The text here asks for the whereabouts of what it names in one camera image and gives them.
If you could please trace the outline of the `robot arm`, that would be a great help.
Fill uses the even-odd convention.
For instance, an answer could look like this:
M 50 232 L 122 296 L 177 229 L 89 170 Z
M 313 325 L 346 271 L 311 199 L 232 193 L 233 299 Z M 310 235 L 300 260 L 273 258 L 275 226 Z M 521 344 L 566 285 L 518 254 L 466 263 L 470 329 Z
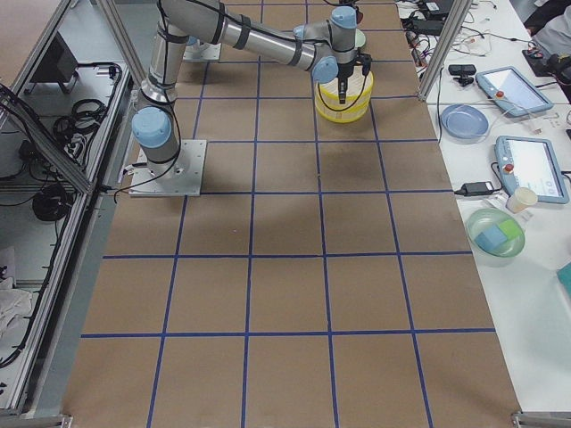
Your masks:
M 349 6 L 356 13 L 356 22 L 361 23 L 363 18 L 363 13 L 360 11 L 359 6 L 357 6 L 357 0 L 337 0 L 333 2 L 334 6 Z
M 170 167 L 181 144 L 175 136 L 175 86 L 190 38 L 211 45 L 224 44 L 306 70 L 314 81 L 338 82 L 339 98 L 348 92 L 356 67 L 370 70 L 371 57 L 356 45 L 360 21 L 350 5 L 334 8 L 329 18 L 296 27 L 291 34 L 269 28 L 243 14 L 232 13 L 220 1 L 160 1 L 161 19 L 151 65 L 142 82 L 132 133 L 148 163 Z

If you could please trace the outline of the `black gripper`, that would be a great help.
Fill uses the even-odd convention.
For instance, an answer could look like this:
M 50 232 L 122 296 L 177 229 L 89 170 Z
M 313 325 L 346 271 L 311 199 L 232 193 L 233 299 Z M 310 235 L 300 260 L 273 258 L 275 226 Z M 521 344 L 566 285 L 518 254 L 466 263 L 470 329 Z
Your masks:
M 347 59 L 337 60 L 338 66 L 338 100 L 340 104 L 346 104 L 347 79 L 353 74 L 354 68 L 359 66 L 363 77 L 370 73 L 372 57 L 361 49 L 349 52 Z

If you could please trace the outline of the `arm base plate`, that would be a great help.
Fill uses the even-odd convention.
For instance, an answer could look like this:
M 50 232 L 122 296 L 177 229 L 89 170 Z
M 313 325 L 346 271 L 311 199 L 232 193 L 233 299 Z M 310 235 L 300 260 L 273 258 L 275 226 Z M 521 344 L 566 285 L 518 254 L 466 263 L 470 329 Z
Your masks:
M 220 58 L 221 44 L 212 45 L 198 39 L 187 45 L 183 55 L 184 62 L 217 62 Z
M 206 150 L 206 140 L 183 139 L 178 159 L 171 167 L 170 162 L 148 163 L 140 149 L 137 161 L 145 165 L 134 169 L 128 193 L 134 197 L 199 196 Z

